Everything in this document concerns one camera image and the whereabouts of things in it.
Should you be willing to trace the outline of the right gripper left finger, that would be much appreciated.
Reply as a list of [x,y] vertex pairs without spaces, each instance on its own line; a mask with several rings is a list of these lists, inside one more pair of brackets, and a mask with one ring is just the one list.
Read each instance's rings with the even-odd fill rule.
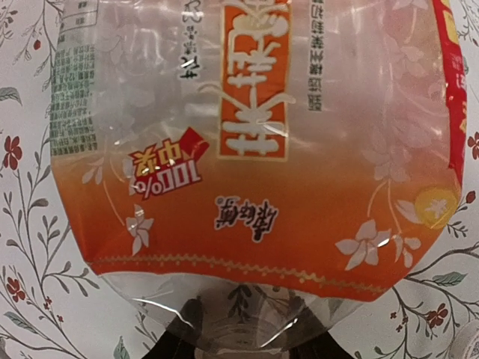
[[202,331],[202,303],[199,298],[189,299],[166,327],[144,359],[194,358],[196,342]]

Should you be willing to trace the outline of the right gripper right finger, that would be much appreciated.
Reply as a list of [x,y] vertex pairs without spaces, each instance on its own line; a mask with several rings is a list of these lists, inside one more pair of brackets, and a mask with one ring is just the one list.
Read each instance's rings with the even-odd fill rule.
[[293,325],[287,330],[289,358],[353,359],[303,298],[294,296],[290,300],[290,309],[299,313],[294,316]]

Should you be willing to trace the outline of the orange bottle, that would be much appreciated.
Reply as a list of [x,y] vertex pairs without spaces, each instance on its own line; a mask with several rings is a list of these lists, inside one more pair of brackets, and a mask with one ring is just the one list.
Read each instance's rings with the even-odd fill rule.
[[448,1],[66,1],[52,171],[88,268],[195,357],[289,358],[405,278],[460,205]]

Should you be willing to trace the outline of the white bottle cap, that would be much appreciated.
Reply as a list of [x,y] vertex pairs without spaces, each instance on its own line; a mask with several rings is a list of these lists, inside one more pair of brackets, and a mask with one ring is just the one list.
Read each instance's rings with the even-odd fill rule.
[[456,335],[451,344],[450,359],[478,359],[479,322],[477,319],[467,323]]

